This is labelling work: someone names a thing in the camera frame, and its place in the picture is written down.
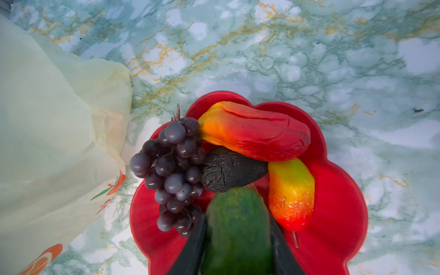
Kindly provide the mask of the green cucumber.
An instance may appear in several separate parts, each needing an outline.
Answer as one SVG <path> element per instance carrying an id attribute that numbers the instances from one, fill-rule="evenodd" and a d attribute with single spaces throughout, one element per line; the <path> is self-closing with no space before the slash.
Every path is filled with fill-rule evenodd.
<path id="1" fill-rule="evenodd" d="M 272 245 L 268 209 L 253 189 L 217 194 L 207 208 L 203 275 L 268 275 Z"/>

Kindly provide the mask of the red chili pepper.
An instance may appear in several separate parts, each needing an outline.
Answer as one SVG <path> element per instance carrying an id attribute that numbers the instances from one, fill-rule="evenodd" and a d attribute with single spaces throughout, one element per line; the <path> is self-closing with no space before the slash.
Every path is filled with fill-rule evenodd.
<path id="1" fill-rule="evenodd" d="M 212 105 L 198 122 L 201 137 L 208 143 L 265 162 L 297 158 L 311 143 L 306 124 L 282 113 L 233 102 Z"/>

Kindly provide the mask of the dark avocado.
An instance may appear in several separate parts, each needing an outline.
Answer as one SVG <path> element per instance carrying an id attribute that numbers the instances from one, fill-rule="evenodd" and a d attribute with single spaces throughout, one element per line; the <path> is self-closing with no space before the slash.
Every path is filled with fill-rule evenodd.
<path id="1" fill-rule="evenodd" d="M 201 182 L 213 193 L 247 186 L 268 173 L 268 162 L 252 159 L 225 147 L 208 153 L 202 164 Z"/>

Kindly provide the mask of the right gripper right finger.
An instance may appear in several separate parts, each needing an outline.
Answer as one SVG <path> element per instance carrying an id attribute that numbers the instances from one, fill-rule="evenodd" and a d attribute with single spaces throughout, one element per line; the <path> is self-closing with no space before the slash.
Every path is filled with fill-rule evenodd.
<path id="1" fill-rule="evenodd" d="M 274 219 L 270 218 L 270 238 L 273 254 L 273 274 L 274 275 L 306 275 L 300 264 L 294 257 L 286 239 Z"/>

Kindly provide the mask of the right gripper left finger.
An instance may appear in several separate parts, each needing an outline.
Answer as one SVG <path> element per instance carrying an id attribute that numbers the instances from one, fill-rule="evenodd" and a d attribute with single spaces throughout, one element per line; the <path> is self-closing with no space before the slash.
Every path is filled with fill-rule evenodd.
<path id="1" fill-rule="evenodd" d="M 207 244 L 207 218 L 202 214 L 166 275 L 198 275 Z"/>

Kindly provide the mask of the dark purple grapes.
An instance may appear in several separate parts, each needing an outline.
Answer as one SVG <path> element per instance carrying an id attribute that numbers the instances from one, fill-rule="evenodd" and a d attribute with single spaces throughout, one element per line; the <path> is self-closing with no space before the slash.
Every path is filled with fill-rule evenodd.
<path id="1" fill-rule="evenodd" d="M 189 237 L 202 213 L 193 201 L 204 190 L 201 168 L 205 159 L 199 122 L 182 117 L 180 110 L 156 139 L 146 141 L 131 158 L 131 171 L 155 193 L 154 199 L 159 205 L 159 230 L 175 229 L 181 237 Z"/>

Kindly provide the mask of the red flower-shaped plate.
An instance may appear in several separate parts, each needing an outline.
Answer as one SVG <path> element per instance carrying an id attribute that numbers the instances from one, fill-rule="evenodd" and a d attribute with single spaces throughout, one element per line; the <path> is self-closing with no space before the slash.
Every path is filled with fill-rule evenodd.
<path id="1" fill-rule="evenodd" d="M 242 96 L 228 91 L 212 92 L 200 97 L 182 117 L 198 121 L 212 105 L 223 101 L 282 113 L 309 127 L 311 143 L 297 158 L 307 166 L 315 179 L 315 205 L 311 221 L 305 229 L 296 232 L 285 230 L 276 222 L 306 275 L 346 275 L 348 261 L 359 251 L 367 234 L 367 207 L 354 180 L 328 160 L 325 140 L 316 122 L 294 105 L 282 102 L 252 105 Z M 202 139 L 200 125 L 199 138 L 206 157 L 220 147 Z M 193 204 L 207 218 L 208 205 L 219 193 L 202 187 L 202 195 Z M 268 202 L 269 172 L 244 187 L 256 191 L 271 214 Z M 142 180 L 132 199 L 129 223 L 137 247 L 148 258 L 149 274 L 166 275 L 188 238 L 181 237 L 175 229 L 167 232 L 158 229 L 159 205 L 154 194 L 144 186 Z"/>

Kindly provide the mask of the yellowish plastic bag orange print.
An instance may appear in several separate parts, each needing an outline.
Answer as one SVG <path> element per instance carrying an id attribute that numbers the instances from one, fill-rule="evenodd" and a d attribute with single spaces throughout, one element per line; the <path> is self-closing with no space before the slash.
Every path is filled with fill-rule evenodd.
<path id="1" fill-rule="evenodd" d="M 120 63 L 1 17 L 1 273 L 36 275 L 123 183 L 132 100 Z"/>

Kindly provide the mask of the red orange mango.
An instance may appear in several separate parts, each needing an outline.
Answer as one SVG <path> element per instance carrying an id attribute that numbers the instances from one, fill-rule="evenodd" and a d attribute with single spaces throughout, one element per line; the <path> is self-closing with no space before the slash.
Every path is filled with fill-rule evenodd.
<path id="1" fill-rule="evenodd" d="M 269 209 L 275 220 L 288 231 L 305 229 L 315 205 L 315 179 L 298 158 L 270 162 Z"/>

